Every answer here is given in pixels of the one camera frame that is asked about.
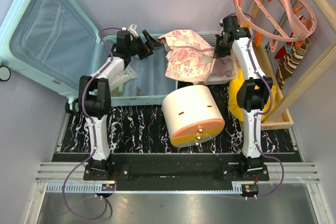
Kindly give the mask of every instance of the suitcase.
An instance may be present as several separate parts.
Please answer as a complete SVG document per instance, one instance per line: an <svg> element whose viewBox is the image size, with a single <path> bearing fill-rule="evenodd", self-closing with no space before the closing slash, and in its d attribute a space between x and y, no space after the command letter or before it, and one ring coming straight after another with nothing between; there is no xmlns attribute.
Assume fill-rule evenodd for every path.
<svg viewBox="0 0 336 224"><path fill-rule="evenodd" d="M74 0L14 0L0 27L0 63L71 102L80 77L95 73L109 55L98 32ZM127 82L113 106L161 104L177 88L164 76L165 55L162 49L143 61L132 59L138 78L145 79Z"/></svg>

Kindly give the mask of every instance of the gray floor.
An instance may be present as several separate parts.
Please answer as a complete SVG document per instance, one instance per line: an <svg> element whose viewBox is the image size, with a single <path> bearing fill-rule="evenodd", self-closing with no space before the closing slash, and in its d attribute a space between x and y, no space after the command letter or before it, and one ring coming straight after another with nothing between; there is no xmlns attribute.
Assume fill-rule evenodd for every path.
<svg viewBox="0 0 336 224"><path fill-rule="evenodd" d="M272 190L271 185L260 187L260 195ZM67 200L74 206L87 196L67 194ZM108 199L113 207L112 217L108 217L108 211L103 218L92 222L77 219L70 213L60 216L66 211L62 195L47 193L38 223L318 223L305 185L284 184L275 195L256 201L202 194L114 194ZM76 206L74 211L93 217L103 208L104 204L98 199L90 199Z"/></svg>

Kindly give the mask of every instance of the yellow cloth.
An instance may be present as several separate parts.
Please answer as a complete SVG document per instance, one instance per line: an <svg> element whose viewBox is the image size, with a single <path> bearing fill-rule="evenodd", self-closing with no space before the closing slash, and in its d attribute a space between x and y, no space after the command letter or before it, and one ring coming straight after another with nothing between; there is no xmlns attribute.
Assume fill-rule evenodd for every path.
<svg viewBox="0 0 336 224"><path fill-rule="evenodd" d="M243 117L243 112L241 111L241 108L238 106L237 103L237 93L240 87L244 83L244 76L243 76L243 71L241 68L238 68L238 77L234 80L231 80L230 86L229 86L229 110L234 115L236 118L238 118L241 122L244 121ZM272 95L273 95L273 100L275 100L275 95L277 93L277 87L273 86L272 87ZM269 104L271 103L271 100L268 99L263 111L268 110Z"/></svg>

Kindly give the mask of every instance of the cloth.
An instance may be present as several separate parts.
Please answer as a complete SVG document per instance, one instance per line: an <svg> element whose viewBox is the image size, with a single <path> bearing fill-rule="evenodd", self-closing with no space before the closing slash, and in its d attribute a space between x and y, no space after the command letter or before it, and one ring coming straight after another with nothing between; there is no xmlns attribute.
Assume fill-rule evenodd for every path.
<svg viewBox="0 0 336 224"><path fill-rule="evenodd" d="M230 57L217 58L212 68L211 76L231 76L232 68L233 65Z"/></svg>
<svg viewBox="0 0 336 224"><path fill-rule="evenodd" d="M243 85L243 83L244 83L243 71L241 68L238 68L238 77L236 79L231 80L230 82L228 106L229 106L229 110L232 113L232 115L234 115L241 122L244 121L244 116L243 116L243 112L241 111L241 108L238 106L238 103L237 103L237 93L240 87ZM277 87L273 85L272 87L273 100L275 100L276 94L277 94ZM268 110L270 103L271 103L271 99L269 98L267 100L266 105L264 106L264 109L263 109L264 112Z"/></svg>
<svg viewBox="0 0 336 224"><path fill-rule="evenodd" d="M285 54L285 56L279 60L279 67L277 69L276 79L280 89L284 88L286 79L293 75L294 70L303 59L309 46L310 38L307 38L298 49L292 47L290 53Z"/></svg>
<svg viewBox="0 0 336 224"><path fill-rule="evenodd" d="M165 76L198 84L205 82L213 69L213 48L192 30L174 30L158 38L168 52Z"/></svg>

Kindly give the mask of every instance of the gray wall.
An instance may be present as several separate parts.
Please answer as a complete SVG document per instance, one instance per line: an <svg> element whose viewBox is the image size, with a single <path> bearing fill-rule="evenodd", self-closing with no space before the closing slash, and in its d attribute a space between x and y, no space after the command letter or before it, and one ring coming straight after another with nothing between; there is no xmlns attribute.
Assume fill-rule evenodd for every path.
<svg viewBox="0 0 336 224"><path fill-rule="evenodd" d="M13 0L0 1L0 24ZM0 222L18 224L25 215L41 161L48 161L65 99L12 73L0 82Z"/></svg>
<svg viewBox="0 0 336 224"><path fill-rule="evenodd" d="M311 47L303 61L285 85L285 92L314 63L321 53L336 39L336 35L318 11L307 0L317 17L317 28L311 36ZM336 8L336 0L329 0ZM306 161L314 162L322 181L329 208L336 220L336 191L334 189L336 164L336 65L332 65L318 81L291 107L290 112L297 129Z"/></svg>

